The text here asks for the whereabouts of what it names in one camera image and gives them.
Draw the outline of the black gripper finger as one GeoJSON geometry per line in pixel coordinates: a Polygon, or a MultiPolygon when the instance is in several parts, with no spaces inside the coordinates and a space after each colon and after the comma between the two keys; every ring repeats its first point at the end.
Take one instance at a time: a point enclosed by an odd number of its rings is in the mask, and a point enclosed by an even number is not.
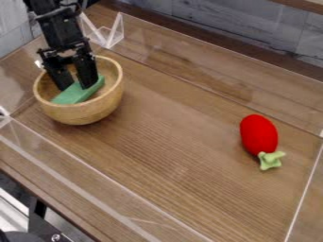
{"type": "Polygon", "coordinates": [[[99,80],[99,72],[95,58],[91,54],[77,55],[74,64],[78,70],[78,77],[83,89],[90,88],[99,80]]]}
{"type": "Polygon", "coordinates": [[[66,63],[61,63],[59,65],[46,63],[45,68],[58,88],[65,91],[75,82],[69,65],[66,63]]]}

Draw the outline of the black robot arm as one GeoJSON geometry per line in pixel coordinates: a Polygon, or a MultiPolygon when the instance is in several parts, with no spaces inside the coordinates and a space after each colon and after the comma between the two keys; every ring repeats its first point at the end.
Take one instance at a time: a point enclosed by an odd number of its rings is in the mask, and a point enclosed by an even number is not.
{"type": "Polygon", "coordinates": [[[82,33],[78,16],[82,14],[79,3],[63,4],[62,0],[23,0],[47,41],[49,47],[39,48],[45,69],[58,88],[65,91],[75,82],[69,64],[78,71],[81,87],[87,89],[99,80],[99,71],[89,39],[82,33]]]}

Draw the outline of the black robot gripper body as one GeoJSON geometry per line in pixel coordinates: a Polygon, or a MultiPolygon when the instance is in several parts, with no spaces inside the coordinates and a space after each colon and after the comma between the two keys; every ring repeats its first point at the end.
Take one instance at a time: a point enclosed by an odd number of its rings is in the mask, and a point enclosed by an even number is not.
{"type": "Polygon", "coordinates": [[[89,39],[82,33],[81,7],[35,7],[35,19],[47,41],[38,50],[46,68],[94,67],[94,55],[89,39]]]}

